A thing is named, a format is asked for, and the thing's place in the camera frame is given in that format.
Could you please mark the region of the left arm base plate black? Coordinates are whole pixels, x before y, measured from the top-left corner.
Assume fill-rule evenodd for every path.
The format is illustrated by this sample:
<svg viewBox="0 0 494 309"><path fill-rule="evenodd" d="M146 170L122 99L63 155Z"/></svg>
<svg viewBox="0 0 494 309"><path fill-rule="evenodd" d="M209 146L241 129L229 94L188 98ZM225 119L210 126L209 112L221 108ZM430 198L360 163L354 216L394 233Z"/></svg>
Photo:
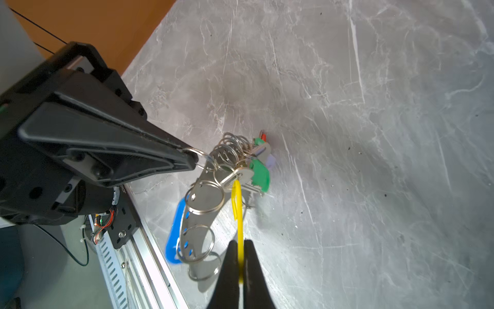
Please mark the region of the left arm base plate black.
<svg viewBox="0 0 494 309"><path fill-rule="evenodd" d="M113 244L113 248L118 250L142 226L130 191L124 185L114 187L110 210L113 211L113 222L106 230Z"/></svg>

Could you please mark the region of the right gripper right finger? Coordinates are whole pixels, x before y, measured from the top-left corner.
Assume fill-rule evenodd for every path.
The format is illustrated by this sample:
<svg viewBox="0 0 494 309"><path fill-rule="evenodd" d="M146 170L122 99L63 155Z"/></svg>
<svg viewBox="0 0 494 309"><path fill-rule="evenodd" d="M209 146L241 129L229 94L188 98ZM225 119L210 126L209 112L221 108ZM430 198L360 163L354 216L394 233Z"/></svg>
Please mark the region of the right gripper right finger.
<svg viewBox="0 0 494 309"><path fill-rule="evenodd" d="M244 241L243 305L245 309L275 309L252 240Z"/></svg>

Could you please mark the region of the large metal band keyring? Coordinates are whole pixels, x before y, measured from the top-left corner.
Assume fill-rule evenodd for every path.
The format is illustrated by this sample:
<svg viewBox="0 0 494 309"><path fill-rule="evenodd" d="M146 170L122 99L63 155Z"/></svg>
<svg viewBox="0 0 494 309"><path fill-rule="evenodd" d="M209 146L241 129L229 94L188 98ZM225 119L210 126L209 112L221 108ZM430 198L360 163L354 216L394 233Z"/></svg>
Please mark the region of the large metal band keyring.
<svg viewBox="0 0 494 309"><path fill-rule="evenodd" d="M196 148L184 150L198 155L202 172L184 196L186 206L176 253L188 265L189 278L195 282L209 280L221 269L222 257L214 250L220 236L213 227L220 212L232 206L234 180L241 183L243 217L252 207L253 199L265 194L260 187L252 185L250 154L254 147L254 139L225 133L210 153Z"/></svg>

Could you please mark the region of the green key tag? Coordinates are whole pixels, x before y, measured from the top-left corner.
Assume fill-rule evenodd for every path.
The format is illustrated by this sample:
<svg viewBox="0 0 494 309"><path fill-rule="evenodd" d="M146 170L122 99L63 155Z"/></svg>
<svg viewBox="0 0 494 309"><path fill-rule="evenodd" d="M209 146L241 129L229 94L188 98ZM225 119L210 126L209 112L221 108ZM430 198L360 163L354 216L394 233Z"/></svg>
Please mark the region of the green key tag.
<svg viewBox="0 0 494 309"><path fill-rule="evenodd" d="M253 170L252 185L261 188L266 193L270 188L270 171L267 166L271 155L271 146L261 138L254 139L254 149L251 152L250 169Z"/></svg>

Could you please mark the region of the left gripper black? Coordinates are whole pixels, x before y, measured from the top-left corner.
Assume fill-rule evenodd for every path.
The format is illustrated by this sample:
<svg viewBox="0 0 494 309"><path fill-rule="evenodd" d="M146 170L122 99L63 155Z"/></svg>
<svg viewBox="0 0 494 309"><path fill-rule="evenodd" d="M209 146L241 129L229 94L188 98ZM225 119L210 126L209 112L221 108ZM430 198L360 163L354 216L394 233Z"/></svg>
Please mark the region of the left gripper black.
<svg viewBox="0 0 494 309"><path fill-rule="evenodd" d="M59 196L72 195L65 188L75 174L110 188L196 167L195 158L180 147L61 105L55 91L70 77L68 67L79 57L93 67L90 75L100 84L94 93L107 89L120 99L112 111L133 110L136 118L147 119L118 72L94 46L81 42L68 43L2 92L1 217L12 224L72 221L83 210L86 186L72 187L78 190L72 202Z"/></svg>

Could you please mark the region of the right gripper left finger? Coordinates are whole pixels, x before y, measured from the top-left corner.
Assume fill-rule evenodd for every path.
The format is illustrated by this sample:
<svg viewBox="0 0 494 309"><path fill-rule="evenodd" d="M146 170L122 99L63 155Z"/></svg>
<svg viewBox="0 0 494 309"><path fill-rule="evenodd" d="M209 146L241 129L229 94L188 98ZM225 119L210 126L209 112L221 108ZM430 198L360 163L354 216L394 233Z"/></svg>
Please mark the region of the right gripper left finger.
<svg viewBox="0 0 494 309"><path fill-rule="evenodd" d="M217 278L211 300L207 309L238 309L239 308L239 263L237 258L238 244L235 240L228 244L225 260Z"/></svg>

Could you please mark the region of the blue key tag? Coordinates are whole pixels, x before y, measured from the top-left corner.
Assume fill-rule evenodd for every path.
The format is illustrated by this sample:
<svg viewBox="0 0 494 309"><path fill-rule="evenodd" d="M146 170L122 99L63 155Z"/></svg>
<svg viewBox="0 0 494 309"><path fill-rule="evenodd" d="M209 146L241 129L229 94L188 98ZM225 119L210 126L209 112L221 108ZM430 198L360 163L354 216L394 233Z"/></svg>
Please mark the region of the blue key tag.
<svg viewBox="0 0 494 309"><path fill-rule="evenodd" d="M177 257L176 250L177 250L178 238L180 235L180 224L184 214L185 206L186 206L185 199L182 198L179 201L178 206L176 208L169 238L165 246L165 258L169 263L173 265L181 264L181 261Z"/></svg>

